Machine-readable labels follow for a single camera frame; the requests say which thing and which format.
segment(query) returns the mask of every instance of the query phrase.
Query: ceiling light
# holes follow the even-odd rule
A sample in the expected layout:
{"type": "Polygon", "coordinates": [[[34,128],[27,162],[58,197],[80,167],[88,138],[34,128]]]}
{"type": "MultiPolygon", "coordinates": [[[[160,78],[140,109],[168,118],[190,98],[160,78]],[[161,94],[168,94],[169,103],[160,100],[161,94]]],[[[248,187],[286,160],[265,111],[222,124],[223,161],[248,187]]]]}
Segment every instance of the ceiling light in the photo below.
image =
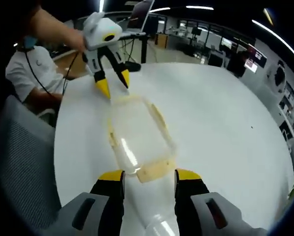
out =
{"type": "Polygon", "coordinates": [[[187,8],[193,8],[193,9],[204,9],[204,10],[214,10],[210,6],[186,6],[187,8]]]}
{"type": "Polygon", "coordinates": [[[170,9],[171,9],[170,7],[163,7],[163,8],[151,10],[150,13],[157,12],[157,11],[165,11],[165,10],[170,10],[170,9]]]}
{"type": "Polygon", "coordinates": [[[104,0],[99,0],[99,11],[103,12],[104,0]]]}
{"type": "Polygon", "coordinates": [[[200,29],[201,31],[204,31],[204,32],[208,32],[208,30],[201,28],[201,27],[197,27],[197,29],[200,29]]]}
{"type": "Polygon", "coordinates": [[[274,25],[273,21],[271,20],[270,14],[268,13],[267,9],[264,8],[263,12],[264,12],[265,16],[267,17],[268,21],[270,22],[270,24],[273,26],[274,25]]]}
{"type": "Polygon", "coordinates": [[[127,1],[125,3],[125,6],[135,6],[138,3],[139,3],[138,1],[127,1]]]}
{"type": "Polygon", "coordinates": [[[275,32],[273,32],[272,30],[270,30],[269,28],[267,28],[266,26],[263,26],[261,23],[252,20],[252,22],[256,25],[258,25],[259,27],[263,28],[264,30],[266,30],[267,32],[271,33],[272,35],[274,35],[276,38],[278,38],[293,54],[294,54],[294,49],[292,49],[292,47],[289,46],[288,43],[285,42],[285,40],[283,40],[278,34],[276,34],[275,32]]]}

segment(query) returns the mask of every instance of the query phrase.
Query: laptop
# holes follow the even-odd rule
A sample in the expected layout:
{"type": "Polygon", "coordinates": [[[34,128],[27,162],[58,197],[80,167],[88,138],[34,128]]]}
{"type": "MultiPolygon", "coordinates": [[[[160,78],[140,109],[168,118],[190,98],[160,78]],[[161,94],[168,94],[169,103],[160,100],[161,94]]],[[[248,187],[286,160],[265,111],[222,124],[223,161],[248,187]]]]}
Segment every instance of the laptop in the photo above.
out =
{"type": "Polygon", "coordinates": [[[144,35],[143,28],[147,22],[149,11],[151,10],[155,0],[143,0],[136,4],[132,10],[131,17],[127,24],[127,29],[122,33],[121,37],[130,35],[144,35]]]}

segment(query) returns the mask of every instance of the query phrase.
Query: ceiling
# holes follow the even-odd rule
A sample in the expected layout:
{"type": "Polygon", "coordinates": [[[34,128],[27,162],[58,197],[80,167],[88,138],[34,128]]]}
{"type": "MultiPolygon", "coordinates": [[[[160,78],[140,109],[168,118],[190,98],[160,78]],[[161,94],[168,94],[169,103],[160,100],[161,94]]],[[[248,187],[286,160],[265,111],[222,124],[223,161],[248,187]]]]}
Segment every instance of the ceiling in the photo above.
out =
{"type": "MultiPolygon", "coordinates": [[[[105,0],[104,11],[131,11],[133,6],[125,6],[128,0],[105,0]]],[[[270,5],[268,1],[260,3],[238,2],[234,0],[156,0],[153,9],[171,7],[159,13],[184,19],[196,19],[216,23],[239,31],[249,37],[259,38],[272,48],[294,71],[294,55],[274,36],[252,23],[256,20],[281,36],[294,49],[294,4],[270,5]],[[187,9],[184,6],[211,6],[214,11],[187,9]],[[271,26],[263,13],[269,9],[274,26],[271,26]]],[[[42,6],[62,21],[76,19],[98,11],[99,0],[43,0],[42,6]]]]}

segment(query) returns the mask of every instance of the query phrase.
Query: black cable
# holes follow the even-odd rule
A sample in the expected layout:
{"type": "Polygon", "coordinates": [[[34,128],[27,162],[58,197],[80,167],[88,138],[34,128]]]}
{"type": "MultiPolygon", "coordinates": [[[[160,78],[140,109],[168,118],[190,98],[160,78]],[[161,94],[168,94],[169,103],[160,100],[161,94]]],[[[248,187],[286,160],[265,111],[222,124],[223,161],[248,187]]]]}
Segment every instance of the black cable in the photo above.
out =
{"type": "Polygon", "coordinates": [[[29,61],[29,57],[28,57],[28,53],[27,53],[27,51],[26,50],[24,50],[24,54],[25,54],[25,57],[27,58],[27,61],[28,61],[28,64],[29,64],[29,67],[30,67],[30,69],[31,69],[31,72],[32,72],[32,74],[34,75],[34,77],[36,78],[36,80],[37,80],[37,82],[39,83],[39,85],[41,85],[42,86],[42,88],[45,90],[45,92],[47,92],[50,96],[52,96],[54,99],[55,99],[55,97],[44,87],[44,85],[38,80],[38,78],[36,77],[36,75],[35,75],[35,73],[34,73],[34,71],[33,71],[33,69],[32,69],[32,67],[31,67],[31,63],[30,63],[30,61],[29,61]]]}
{"type": "Polygon", "coordinates": [[[129,43],[125,43],[125,45],[123,44],[123,42],[124,41],[122,40],[122,47],[121,48],[126,47],[127,45],[131,44],[133,42],[133,39],[129,43]]]}
{"type": "MultiPolygon", "coordinates": [[[[124,42],[122,41],[122,47],[121,48],[124,48],[125,46],[126,46],[126,44],[124,45],[124,42]]],[[[123,49],[123,54],[124,54],[124,58],[126,58],[126,53],[125,53],[124,49],[123,49]]]]}
{"type": "Polygon", "coordinates": [[[129,57],[128,57],[128,60],[127,60],[127,61],[129,61],[130,58],[131,58],[133,61],[135,61],[135,60],[131,57],[131,55],[132,55],[132,51],[133,51],[133,45],[134,45],[134,44],[135,44],[135,39],[132,40],[131,53],[129,54],[129,57]]]}
{"type": "Polygon", "coordinates": [[[70,72],[70,69],[72,68],[72,65],[73,65],[73,63],[74,63],[74,61],[76,60],[76,58],[77,58],[78,55],[79,55],[79,53],[76,53],[76,55],[74,56],[74,58],[73,58],[73,60],[72,60],[72,62],[71,62],[71,64],[70,64],[70,66],[69,66],[69,69],[68,69],[68,71],[67,71],[67,74],[66,74],[66,76],[64,77],[63,95],[64,95],[64,93],[65,93],[65,86],[66,86],[66,84],[67,84],[67,77],[68,77],[69,72],[70,72]]]}
{"type": "Polygon", "coordinates": [[[147,42],[147,44],[148,44],[149,47],[153,50],[153,54],[154,54],[154,56],[155,56],[156,63],[158,63],[158,58],[157,58],[157,51],[156,51],[156,49],[155,49],[151,44],[149,44],[148,42],[147,42]]]}
{"type": "Polygon", "coordinates": [[[121,23],[121,22],[123,22],[123,21],[127,21],[127,20],[129,20],[130,18],[131,18],[130,16],[129,16],[129,17],[125,17],[125,18],[122,19],[121,21],[116,22],[116,24],[119,25],[119,23],[121,23]]]}

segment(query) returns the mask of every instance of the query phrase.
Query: black stand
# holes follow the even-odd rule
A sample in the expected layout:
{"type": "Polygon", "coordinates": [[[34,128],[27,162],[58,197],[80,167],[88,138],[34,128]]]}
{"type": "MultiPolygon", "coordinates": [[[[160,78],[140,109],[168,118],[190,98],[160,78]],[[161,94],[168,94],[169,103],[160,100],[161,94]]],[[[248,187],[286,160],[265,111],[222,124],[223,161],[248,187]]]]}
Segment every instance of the black stand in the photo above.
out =
{"type": "MultiPolygon", "coordinates": [[[[132,39],[138,38],[141,41],[141,64],[146,63],[147,60],[147,43],[148,43],[148,36],[136,36],[132,35],[130,37],[121,38],[122,39],[132,39]]],[[[129,72],[137,72],[141,70],[141,64],[131,61],[126,61],[125,66],[127,67],[129,72]]]]}

